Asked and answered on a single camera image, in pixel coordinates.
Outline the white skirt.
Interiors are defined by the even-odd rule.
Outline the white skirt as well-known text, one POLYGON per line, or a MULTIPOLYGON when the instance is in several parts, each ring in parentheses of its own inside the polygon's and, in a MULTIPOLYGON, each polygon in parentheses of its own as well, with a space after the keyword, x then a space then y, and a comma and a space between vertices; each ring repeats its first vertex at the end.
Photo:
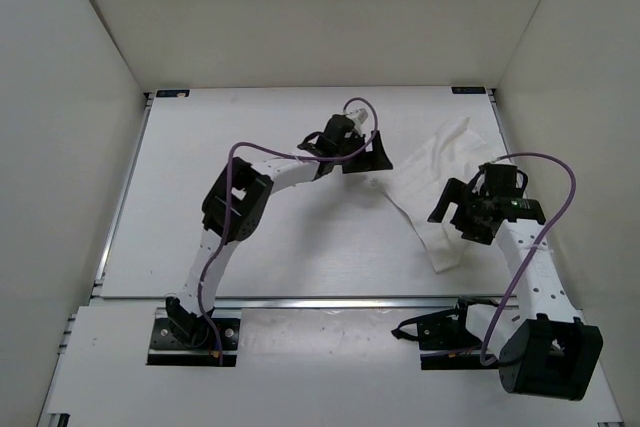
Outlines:
POLYGON ((372 178, 372 185, 408 218, 436 273, 457 267, 467 246, 450 224, 451 214, 440 223, 428 221, 447 181, 469 181, 480 165, 502 152, 470 128, 468 117, 458 117, 442 124, 393 170, 372 178))

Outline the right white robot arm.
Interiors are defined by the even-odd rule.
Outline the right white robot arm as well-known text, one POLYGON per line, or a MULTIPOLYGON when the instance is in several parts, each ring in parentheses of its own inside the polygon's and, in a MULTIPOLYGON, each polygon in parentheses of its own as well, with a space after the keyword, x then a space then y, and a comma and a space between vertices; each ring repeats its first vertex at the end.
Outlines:
POLYGON ((424 370, 495 369, 508 393, 580 401, 603 337, 567 297, 546 241, 554 222, 526 197, 527 183, 515 165, 498 163, 467 182, 447 181, 429 222, 443 222, 453 207, 453 227, 466 241, 497 245, 511 282, 499 301, 461 297, 391 333, 418 344, 424 370))

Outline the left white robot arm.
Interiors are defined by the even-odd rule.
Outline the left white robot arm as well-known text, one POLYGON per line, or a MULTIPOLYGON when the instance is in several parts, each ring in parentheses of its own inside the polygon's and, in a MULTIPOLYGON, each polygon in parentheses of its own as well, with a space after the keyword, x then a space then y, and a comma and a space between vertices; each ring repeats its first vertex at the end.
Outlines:
POLYGON ((165 301, 172 334, 196 348, 208 341, 222 347, 212 314, 219 284, 239 244, 257 229, 270 197, 299 184, 317 181, 334 169, 343 174, 391 170, 373 120, 369 135, 364 108, 333 115, 290 153, 240 142, 231 148, 225 168, 202 203, 202 235, 182 289, 165 301))

